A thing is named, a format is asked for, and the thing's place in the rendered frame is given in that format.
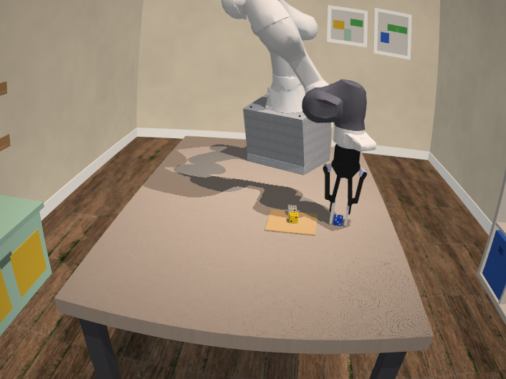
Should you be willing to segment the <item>blue die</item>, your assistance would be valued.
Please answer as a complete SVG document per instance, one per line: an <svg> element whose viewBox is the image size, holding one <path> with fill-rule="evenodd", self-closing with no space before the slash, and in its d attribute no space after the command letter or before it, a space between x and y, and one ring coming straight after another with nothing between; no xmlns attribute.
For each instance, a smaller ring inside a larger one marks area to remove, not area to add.
<svg viewBox="0 0 506 379"><path fill-rule="evenodd" d="M335 215L333 225L341 226L343 222L343 215Z"/></svg>

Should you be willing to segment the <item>light orange mat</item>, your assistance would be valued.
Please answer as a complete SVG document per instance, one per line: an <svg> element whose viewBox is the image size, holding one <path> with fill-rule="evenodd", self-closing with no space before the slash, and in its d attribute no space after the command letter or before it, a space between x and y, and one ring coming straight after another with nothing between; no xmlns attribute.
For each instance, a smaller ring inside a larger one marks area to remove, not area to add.
<svg viewBox="0 0 506 379"><path fill-rule="evenodd" d="M315 236L317 214L298 212L297 224L289 223L287 211L271 209L265 231Z"/></svg>

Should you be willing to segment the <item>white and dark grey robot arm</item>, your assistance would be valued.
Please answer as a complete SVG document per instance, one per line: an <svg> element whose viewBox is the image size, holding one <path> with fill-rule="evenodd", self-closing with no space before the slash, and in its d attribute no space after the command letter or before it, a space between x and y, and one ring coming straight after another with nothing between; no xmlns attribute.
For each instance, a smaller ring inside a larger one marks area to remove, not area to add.
<svg viewBox="0 0 506 379"><path fill-rule="evenodd" d="M267 47L272 62L268 110L302 112L315 123L334 123L333 142L357 151L375 150L365 132L366 91L341 79L328 84L309 58L302 41L315 38L318 24L284 0L221 0L235 19L249 19L251 29ZM326 86L327 85L327 86ZM271 106L270 106L271 104Z"/></svg>

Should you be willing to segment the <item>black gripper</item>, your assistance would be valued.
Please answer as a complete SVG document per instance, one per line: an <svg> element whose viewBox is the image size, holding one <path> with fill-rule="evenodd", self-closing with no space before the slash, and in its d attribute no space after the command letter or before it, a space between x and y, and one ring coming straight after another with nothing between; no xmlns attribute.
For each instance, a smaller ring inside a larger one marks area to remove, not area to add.
<svg viewBox="0 0 506 379"><path fill-rule="evenodd" d="M360 151L354 149L342 148L335 145L334 159L332 163L325 164L323 171L325 174L325 199L330 201L330 223L333 222L333 213L335 209L335 197L338 192L338 186L341 178L348 179L348 204L345 213L344 226L347 225L348 215L350 215L351 206L358 203L359 196L363 185L363 180L367 176L367 170L360 167ZM342 161L342 162L341 162ZM337 178L333 189L333 194L330 195L330 172L331 168L335 171ZM359 171L359 182L355 198L353 198L353 176Z"/></svg>

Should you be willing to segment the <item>yellow die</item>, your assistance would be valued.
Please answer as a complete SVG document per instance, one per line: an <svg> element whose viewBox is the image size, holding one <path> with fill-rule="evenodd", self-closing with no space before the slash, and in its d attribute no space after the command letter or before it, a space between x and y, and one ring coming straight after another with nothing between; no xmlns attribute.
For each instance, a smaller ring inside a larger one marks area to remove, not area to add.
<svg viewBox="0 0 506 379"><path fill-rule="evenodd" d="M298 222L298 212L290 212L289 223L297 224L297 222Z"/></svg>

